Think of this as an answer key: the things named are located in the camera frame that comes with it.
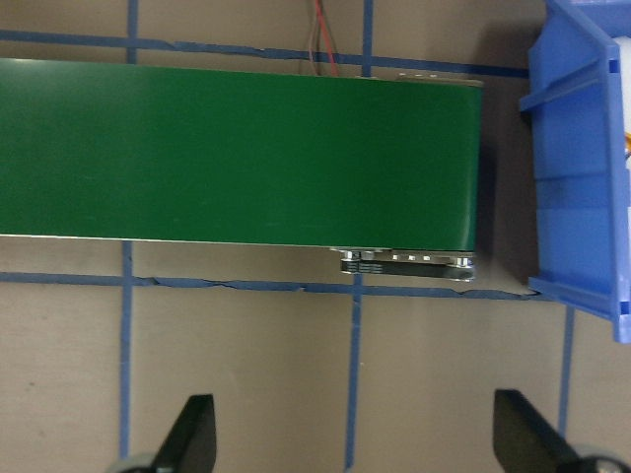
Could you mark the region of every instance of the blue plastic bin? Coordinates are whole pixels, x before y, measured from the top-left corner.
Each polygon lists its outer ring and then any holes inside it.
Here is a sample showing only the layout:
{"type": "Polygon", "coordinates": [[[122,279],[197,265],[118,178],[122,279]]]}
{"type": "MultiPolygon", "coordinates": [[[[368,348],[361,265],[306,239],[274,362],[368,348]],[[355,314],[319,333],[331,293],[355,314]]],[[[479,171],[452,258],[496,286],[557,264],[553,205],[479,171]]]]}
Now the blue plastic bin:
{"type": "Polygon", "coordinates": [[[533,289],[613,323],[631,343],[629,173],[620,52],[631,0],[547,0],[530,50],[540,274],[533,289]]]}

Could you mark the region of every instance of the horizontal blue tape strip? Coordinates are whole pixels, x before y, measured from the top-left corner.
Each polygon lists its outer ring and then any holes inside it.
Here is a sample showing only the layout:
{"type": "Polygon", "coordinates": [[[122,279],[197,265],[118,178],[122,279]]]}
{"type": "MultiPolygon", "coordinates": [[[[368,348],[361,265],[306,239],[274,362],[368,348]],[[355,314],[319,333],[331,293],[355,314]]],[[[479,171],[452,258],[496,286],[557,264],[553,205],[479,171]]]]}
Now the horizontal blue tape strip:
{"type": "MultiPolygon", "coordinates": [[[[76,286],[122,286],[121,276],[89,276],[74,274],[46,273],[0,273],[1,283],[64,284],[76,286]]],[[[239,291],[270,291],[287,293],[315,294],[354,294],[352,284],[296,283],[276,281],[210,281],[192,278],[133,278],[133,285],[138,287],[162,286],[166,288],[203,289],[228,288],[239,291]]],[[[546,301],[539,293],[513,294],[504,291],[476,289],[458,292],[444,288],[410,288],[397,286],[362,286],[365,296],[391,296],[404,298],[436,299],[484,299],[492,301],[546,301]]]]}
{"type": "MultiPolygon", "coordinates": [[[[309,54],[306,51],[297,51],[293,49],[257,48],[252,46],[208,44],[191,41],[168,42],[161,39],[146,39],[141,37],[127,38],[96,36],[90,34],[60,34],[0,30],[0,40],[77,46],[125,47],[173,52],[210,52],[217,54],[255,56],[263,59],[309,59],[309,54]]],[[[315,60],[317,62],[327,62],[328,58],[325,53],[318,52],[315,54],[315,60]]],[[[364,65],[364,56],[362,54],[335,54],[335,60],[339,64],[349,64],[355,66],[364,65]]],[[[528,77],[527,69],[477,64],[460,64],[455,62],[424,61],[421,59],[403,59],[397,57],[373,56],[372,66],[389,67],[394,69],[473,74],[481,76],[499,76],[510,78],[528,77]]]]}

